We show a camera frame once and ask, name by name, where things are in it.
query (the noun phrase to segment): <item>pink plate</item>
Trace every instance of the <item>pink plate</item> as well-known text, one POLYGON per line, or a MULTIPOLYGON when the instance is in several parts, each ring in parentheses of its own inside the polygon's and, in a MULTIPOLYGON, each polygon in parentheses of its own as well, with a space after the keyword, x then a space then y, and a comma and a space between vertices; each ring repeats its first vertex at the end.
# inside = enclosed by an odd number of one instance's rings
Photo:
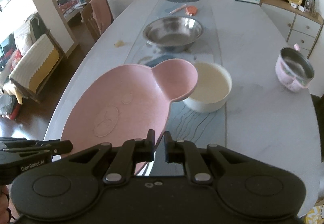
MULTIPOLYGON (((155 131, 160 141, 171 102, 182 101, 195 89, 198 73, 183 59, 170 59, 150 68, 122 65, 99 77, 84 92, 69 115, 62 140, 77 153, 103 142, 146 138, 155 131)), ((138 164, 138 172, 144 164, 138 164)))

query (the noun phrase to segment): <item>white drawer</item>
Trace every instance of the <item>white drawer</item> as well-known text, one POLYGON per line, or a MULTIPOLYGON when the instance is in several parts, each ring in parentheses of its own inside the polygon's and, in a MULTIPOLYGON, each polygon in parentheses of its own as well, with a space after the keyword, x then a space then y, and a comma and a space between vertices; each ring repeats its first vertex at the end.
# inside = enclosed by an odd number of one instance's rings
POLYGON ((303 56, 306 58, 306 57, 308 56, 308 54, 309 54, 309 51, 306 50, 306 49, 301 48, 301 49, 300 49, 300 53, 302 53, 303 56))
POLYGON ((315 37, 297 32, 295 30, 291 31, 291 35, 288 40, 289 45, 299 44, 300 47, 311 50, 315 42, 315 37))
POLYGON ((287 40, 295 14, 269 4, 262 4, 261 8, 278 28, 285 40, 287 40))
POLYGON ((317 37, 317 34, 320 30, 320 24, 303 16, 297 15, 293 29, 307 35, 317 37))

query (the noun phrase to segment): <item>cabinet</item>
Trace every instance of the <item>cabinet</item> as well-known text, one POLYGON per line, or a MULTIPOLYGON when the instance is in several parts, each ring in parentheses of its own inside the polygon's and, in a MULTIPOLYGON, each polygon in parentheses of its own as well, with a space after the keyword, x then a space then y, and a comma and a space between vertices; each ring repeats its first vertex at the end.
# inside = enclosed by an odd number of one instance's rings
POLYGON ((293 25, 295 19, 295 14, 269 4, 262 4, 261 7, 274 25, 278 28, 285 40, 287 40, 291 26, 293 25))
POLYGON ((293 29, 312 37, 316 37, 320 30, 320 26, 320 24, 311 21, 310 19, 297 15, 293 29))
POLYGON ((299 44, 301 53, 310 56, 323 28, 323 18, 317 13, 303 13, 283 0, 261 0, 261 8, 279 32, 293 47, 299 44))
POLYGON ((299 44, 300 47, 310 51, 314 42, 315 37, 292 30, 287 43, 289 45, 299 44))

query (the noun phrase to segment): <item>person's hand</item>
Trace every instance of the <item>person's hand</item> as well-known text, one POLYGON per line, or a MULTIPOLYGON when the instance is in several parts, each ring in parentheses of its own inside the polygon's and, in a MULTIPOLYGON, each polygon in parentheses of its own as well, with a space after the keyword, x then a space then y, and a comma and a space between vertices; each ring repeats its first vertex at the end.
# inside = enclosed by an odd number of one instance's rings
POLYGON ((7 210, 9 207, 9 190, 7 186, 0 186, 0 224, 9 222, 10 213, 7 210))

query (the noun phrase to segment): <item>stainless steel bowl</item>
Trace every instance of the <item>stainless steel bowl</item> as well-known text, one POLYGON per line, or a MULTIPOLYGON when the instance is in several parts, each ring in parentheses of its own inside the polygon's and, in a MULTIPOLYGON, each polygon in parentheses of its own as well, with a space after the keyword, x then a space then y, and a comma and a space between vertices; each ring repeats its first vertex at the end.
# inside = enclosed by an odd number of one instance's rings
POLYGON ((202 33, 203 27, 195 19, 171 16, 150 23, 144 29, 143 36, 150 45, 178 53, 188 49, 202 33))
POLYGON ((284 47, 280 55, 302 84, 307 84, 314 78, 315 72, 313 66, 302 53, 292 48, 284 47))

